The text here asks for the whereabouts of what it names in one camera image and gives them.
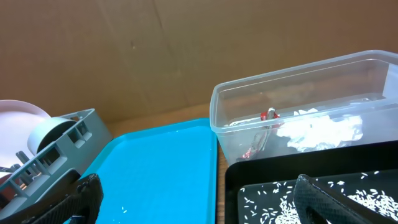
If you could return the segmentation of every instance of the wooden surface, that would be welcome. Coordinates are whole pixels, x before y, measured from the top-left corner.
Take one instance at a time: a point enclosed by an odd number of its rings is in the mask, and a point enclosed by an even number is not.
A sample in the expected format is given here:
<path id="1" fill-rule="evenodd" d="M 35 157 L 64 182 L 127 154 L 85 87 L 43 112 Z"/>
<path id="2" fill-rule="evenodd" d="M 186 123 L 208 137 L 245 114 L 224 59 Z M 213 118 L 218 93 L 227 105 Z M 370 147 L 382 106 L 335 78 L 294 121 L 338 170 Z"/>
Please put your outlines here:
<path id="1" fill-rule="evenodd" d="M 129 119 L 115 123 L 107 123 L 107 127 L 116 138 L 122 134 L 156 126 L 173 124 L 195 118 L 206 118 L 209 115 L 209 104 L 192 106 L 171 113 L 158 114 L 144 118 Z M 224 223 L 224 175 L 228 165 L 225 156 L 218 146 L 218 178 L 217 178 L 217 223 Z"/>
<path id="2" fill-rule="evenodd" d="M 396 0 L 2 0 L 0 99 L 105 121 L 209 103 L 222 82 L 398 52 Z"/>

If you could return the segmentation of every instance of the turquoise plastic tray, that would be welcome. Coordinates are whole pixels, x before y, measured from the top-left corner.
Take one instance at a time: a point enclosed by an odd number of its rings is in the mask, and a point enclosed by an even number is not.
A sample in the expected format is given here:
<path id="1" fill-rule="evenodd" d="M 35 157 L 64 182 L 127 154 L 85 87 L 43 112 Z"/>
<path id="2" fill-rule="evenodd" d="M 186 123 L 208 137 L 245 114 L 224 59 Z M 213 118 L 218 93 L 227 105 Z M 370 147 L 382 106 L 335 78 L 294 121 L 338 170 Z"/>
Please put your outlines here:
<path id="1" fill-rule="evenodd" d="M 209 119 L 125 134 L 83 174 L 97 173 L 97 223 L 215 223 L 217 140 Z"/>

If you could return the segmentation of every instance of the cardboard wall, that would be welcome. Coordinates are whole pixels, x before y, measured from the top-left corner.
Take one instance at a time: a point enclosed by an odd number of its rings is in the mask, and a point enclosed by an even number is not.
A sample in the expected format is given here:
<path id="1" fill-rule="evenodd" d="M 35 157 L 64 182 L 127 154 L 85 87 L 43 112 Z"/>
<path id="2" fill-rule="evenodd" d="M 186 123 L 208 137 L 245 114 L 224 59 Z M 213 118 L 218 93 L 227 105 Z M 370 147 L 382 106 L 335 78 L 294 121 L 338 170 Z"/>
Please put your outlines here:
<path id="1" fill-rule="evenodd" d="M 210 101 L 215 85 L 398 52 L 398 1 L 3 0 L 0 99 L 106 121 Z"/>

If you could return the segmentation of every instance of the gray plastic holder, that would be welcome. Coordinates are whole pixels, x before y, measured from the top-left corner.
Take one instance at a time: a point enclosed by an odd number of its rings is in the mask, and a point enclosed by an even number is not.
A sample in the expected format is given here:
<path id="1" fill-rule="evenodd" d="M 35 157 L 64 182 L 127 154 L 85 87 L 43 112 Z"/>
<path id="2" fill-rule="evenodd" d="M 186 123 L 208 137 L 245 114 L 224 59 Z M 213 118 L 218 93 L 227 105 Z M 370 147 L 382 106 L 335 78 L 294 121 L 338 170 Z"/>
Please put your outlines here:
<path id="1" fill-rule="evenodd" d="M 16 193 L 0 210 L 0 220 L 31 206 L 82 175 L 113 138 L 94 109 L 61 117 L 77 122 L 33 158 L 28 160 L 24 154 L 17 153 L 24 165 L 14 166 L 16 170 L 0 185 L 0 191 L 10 187 Z M 52 161 L 46 159 L 47 154 L 54 158 L 54 153 L 59 157 Z"/>

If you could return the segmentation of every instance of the wooden table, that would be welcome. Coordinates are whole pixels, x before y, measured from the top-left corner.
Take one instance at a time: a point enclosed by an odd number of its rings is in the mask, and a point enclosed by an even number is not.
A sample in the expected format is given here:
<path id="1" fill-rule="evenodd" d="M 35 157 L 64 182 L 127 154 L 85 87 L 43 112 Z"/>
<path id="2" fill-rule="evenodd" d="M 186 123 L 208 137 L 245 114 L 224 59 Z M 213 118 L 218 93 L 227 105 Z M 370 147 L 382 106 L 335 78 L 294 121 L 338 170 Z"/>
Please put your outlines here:
<path id="1" fill-rule="evenodd" d="M 188 121 L 196 118 L 208 118 L 209 117 L 209 104 L 192 106 L 184 108 L 178 111 L 173 111 L 164 114 L 158 114 L 154 116 L 148 116 L 137 119 L 129 119 L 125 121 L 119 121 L 114 123 L 107 123 L 107 127 L 111 131 L 112 135 L 116 138 L 122 134 L 126 134 L 132 131 L 138 131 L 142 129 L 154 128 L 157 126 L 163 126 L 167 124 L 173 124 L 181 121 Z M 224 177 L 228 165 L 226 163 L 223 151 L 218 146 L 218 177 L 217 177 L 217 215 L 216 222 L 224 223 Z"/>

